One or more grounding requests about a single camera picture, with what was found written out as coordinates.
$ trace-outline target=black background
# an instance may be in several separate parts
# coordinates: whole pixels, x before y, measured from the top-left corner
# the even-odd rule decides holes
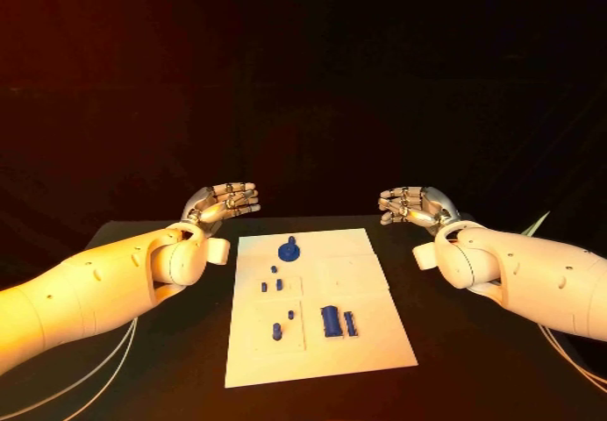
[[[256,182],[269,216],[434,186],[605,253],[603,2],[0,4],[5,286],[109,220]]]

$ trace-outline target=blue object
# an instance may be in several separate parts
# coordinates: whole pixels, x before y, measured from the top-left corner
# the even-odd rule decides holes
[[[323,315],[325,337],[345,336],[339,325],[338,308],[334,305],[328,305],[321,309],[321,314]]]
[[[282,324],[280,323],[274,323],[274,326],[273,326],[273,339],[274,340],[283,339],[283,330],[282,330]]]
[[[355,320],[352,319],[352,311],[345,312],[345,325],[348,326],[348,336],[358,336]]]
[[[285,261],[295,261],[300,257],[300,247],[295,244],[295,236],[292,236],[289,242],[279,247],[279,257]]]

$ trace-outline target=black table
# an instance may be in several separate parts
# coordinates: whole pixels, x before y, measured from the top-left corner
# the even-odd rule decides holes
[[[88,246],[169,223],[112,222]],[[361,227],[419,367],[225,389],[238,237]],[[607,396],[556,353],[538,326],[455,289],[436,269],[417,269],[411,248],[430,241],[424,229],[384,227],[378,216],[237,218],[218,237],[233,243],[228,265],[210,265],[201,281],[140,317],[126,365],[80,419],[606,419]],[[55,348],[0,377],[0,413],[77,380],[125,331]],[[21,419],[70,415],[107,381],[119,355],[78,389]]]

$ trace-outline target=wire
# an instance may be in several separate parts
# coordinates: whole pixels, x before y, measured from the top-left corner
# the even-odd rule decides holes
[[[538,327],[541,328],[541,333],[544,334],[550,344],[553,345],[554,349],[560,353],[561,357],[571,363],[571,365],[576,367],[576,369],[580,371],[582,375],[590,380],[592,384],[605,392],[607,393],[607,388],[605,385],[602,385],[599,382],[607,383],[607,380],[603,379],[599,375],[595,375],[584,367],[582,367],[576,361],[571,359],[571,356],[567,354],[566,350],[563,349],[563,346],[560,344],[560,341],[554,338],[553,332],[548,329],[548,327],[538,324]]]
[[[133,344],[133,338],[136,337],[136,328],[137,328],[137,318],[133,319],[133,333],[130,335],[130,340],[127,343],[127,349],[125,350],[123,359],[120,360],[120,364],[117,366],[117,369],[114,371],[114,374],[112,375],[107,383],[104,384],[104,387],[100,389],[99,393],[93,396],[91,400],[83,405],[83,408],[64,420],[68,421],[73,419],[87,408],[88,406],[96,402],[101,394],[104,393],[106,389],[109,388],[109,385],[112,384],[112,381],[114,380],[114,377],[119,374],[120,368],[123,367],[123,362],[127,359],[129,351],[130,351],[130,345]]]
[[[18,412],[13,412],[11,414],[6,414],[6,415],[0,416],[0,421],[6,420],[9,418],[13,418],[18,415],[25,414],[26,412],[29,412],[31,410],[34,410],[35,408],[38,408],[41,405],[44,405],[45,403],[51,402],[54,399],[57,399],[58,397],[61,397],[73,388],[75,388],[75,386],[78,386],[88,379],[88,377],[91,377],[91,375],[94,373],[97,373],[97,371],[106,366],[107,362],[112,360],[112,357],[117,354],[119,349],[123,347],[123,344],[127,341],[127,336],[129,336],[129,334],[132,332],[133,332],[133,335],[130,337],[130,342],[133,341],[133,337],[136,335],[136,326],[137,326],[137,318],[135,318],[133,321],[130,322],[130,327],[127,329],[127,332],[125,333],[123,339],[119,342],[117,347],[114,348],[114,351],[110,353],[109,357],[106,357],[106,359],[101,361],[101,363],[99,364],[99,366],[88,372],[88,374],[75,383],[73,383],[64,390],[58,391],[47,399],[44,399],[42,401],[34,403],[32,405],[29,405],[28,407],[25,407]]]

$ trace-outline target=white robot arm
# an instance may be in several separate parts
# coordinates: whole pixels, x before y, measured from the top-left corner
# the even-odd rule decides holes
[[[607,260],[576,246],[498,232],[462,220],[434,188],[383,192],[383,224],[410,221],[436,235],[414,248],[420,268],[439,267],[456,288],[489,297],[551,329],[607,340]]]
[[[0,291],[0,374],[54,346],[123,326],[199,280],[207,262],[225,264],[231,244],[211,236],[257,203],[251,183],[204,188],[178,224],[87,250]]]

